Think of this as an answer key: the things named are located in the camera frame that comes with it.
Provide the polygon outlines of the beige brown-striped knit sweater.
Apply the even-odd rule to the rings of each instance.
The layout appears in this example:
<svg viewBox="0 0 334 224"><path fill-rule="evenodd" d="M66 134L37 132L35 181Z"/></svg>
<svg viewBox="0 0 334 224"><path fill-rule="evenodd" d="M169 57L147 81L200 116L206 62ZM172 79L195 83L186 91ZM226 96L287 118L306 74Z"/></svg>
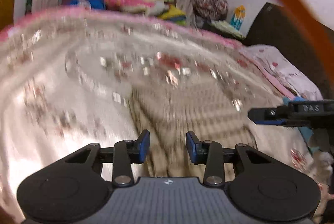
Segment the beige brown-striped knit sweater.
<svg viewBox="0 0 334 224"><path fill-rule="evenodd" d="M129 109L138 131L149 130L151 144L145 166L151 176L197 176L203 165L193 165L186 150L186 132L225 148L245 143L256 148L246 115L238 112L216 84L184 88L134 86Z"/></svg>

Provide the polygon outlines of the blue clothing pile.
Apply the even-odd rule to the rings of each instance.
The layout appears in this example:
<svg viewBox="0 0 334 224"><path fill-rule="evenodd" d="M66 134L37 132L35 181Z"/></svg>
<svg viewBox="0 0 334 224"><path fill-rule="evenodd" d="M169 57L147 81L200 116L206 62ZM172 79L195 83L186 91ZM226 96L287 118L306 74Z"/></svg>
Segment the blue clothing pile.
<svg viewBox="0 0 334 224"><path fill-rule="evenodd" d="M71 0L70 5L81 6L85 9L98 9L104 10L105 3L104 0Z"/></svg>

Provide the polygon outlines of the white pink-dotted pillow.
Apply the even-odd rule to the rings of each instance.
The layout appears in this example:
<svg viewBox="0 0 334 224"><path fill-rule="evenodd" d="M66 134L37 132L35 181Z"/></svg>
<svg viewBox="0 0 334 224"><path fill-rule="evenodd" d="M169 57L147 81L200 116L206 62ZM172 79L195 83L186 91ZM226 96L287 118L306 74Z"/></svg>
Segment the white pink-dotted pillow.
<svg viewBox="0 0 334 224"><path fill-rule="evenodd" d="M256 65L263 75L285 97L306 100L322 100L318 87L291 64L277 48L269 45L255 45L239 49L239 53Z"/></svg>

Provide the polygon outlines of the dark wooden headboard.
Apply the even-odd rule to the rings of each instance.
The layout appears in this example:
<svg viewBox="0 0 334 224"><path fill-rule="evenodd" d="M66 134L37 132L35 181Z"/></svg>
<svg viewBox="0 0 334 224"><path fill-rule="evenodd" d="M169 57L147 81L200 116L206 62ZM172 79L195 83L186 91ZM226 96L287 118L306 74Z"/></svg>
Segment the dark wooden headboard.
<svg viewBox="0 0 334 224"><path fill-rule="evenodd" d="M265 3L255 17L243 44L276 47L289 62L317 85L325 99L333 99L333 84L328 80L313 49L282 6Z"/></svg>

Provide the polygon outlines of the floral satin bedspread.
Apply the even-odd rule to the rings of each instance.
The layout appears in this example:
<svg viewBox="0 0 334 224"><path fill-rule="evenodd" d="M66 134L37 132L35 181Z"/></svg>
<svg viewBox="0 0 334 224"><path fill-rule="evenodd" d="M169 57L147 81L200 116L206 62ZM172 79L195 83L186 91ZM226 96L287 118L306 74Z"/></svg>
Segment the floral satin bedspread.
<svg viewBox="0 0 334 224"><path fill-rule="evenodd" d="M333 128L256 125L285 97L237 40L152 18L66 6L1 33L1 223L319 223ZM134 86L216 84L256 148L223 147L225 184L151 176L114 187L114 145L137 140Z"/></svg>

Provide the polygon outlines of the blue yellow cartoon bag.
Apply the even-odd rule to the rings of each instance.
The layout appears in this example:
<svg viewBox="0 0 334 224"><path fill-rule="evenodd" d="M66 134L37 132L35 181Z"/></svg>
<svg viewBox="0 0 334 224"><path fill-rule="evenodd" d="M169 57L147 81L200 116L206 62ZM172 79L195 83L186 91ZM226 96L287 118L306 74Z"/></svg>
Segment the blue yellow cartoon bag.
<svg viewBox="0 0 334 224"><path fill-rule="evenodd" d="M233 16L230 20L230 25L233 26L235 29L240 30L243 20L246 15L246 9L243 5L238 6L235 8L233 12Z"/></svg>

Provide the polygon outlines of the green white folded papers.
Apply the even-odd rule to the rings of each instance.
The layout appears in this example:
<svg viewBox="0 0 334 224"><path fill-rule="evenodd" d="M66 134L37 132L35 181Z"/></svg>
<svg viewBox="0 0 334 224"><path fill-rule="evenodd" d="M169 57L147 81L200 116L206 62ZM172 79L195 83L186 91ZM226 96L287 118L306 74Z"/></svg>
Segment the green white folded papers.
<svg viewBox="0 0 334 224"><path fill-rule="evenodd" d="M234 26L229 24L227 21L221 21L221 20L211 21L211 26L237 39L241 39L241 40L245 39L243 34L239 30L237 30Z"/></svg>

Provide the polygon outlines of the dark floral bundle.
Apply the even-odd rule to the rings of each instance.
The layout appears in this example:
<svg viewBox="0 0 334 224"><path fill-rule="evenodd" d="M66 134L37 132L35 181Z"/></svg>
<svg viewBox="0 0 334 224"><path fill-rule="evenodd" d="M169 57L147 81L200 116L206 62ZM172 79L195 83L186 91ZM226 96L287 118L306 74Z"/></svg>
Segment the dark floral bundle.
<svg viewBox="0 0 334 224"><path fill-rule="evenodd" d="M205 20L225 20L228 15L227 0L192 0L194 13Z"/></svg>

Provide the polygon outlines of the yellow folded cloth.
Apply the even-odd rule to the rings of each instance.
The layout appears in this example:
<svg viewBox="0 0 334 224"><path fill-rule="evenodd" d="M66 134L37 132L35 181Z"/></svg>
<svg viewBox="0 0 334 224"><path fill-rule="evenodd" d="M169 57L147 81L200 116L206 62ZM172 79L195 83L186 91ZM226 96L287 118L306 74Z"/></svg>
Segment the yellow folded cloth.
<svg viewBox="0 0 334 224"><path fill-rule="evenodd" d="M168 9L158 16L159 19L164 21L173 22L180 26L186 26L186 13L178 9L175 5L169 4Z"/></svg>

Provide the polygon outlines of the wooden side cabinet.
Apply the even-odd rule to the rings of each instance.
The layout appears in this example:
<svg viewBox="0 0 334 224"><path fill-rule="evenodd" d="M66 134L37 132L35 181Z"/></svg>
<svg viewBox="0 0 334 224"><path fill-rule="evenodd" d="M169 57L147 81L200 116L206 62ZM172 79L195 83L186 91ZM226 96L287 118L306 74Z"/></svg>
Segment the wooden side cabinet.
<svg viewBox="0 0 334 224"><path fill-rule="evenodd" d="M0 29L13 24L15 0L0 0Z"/></svg>

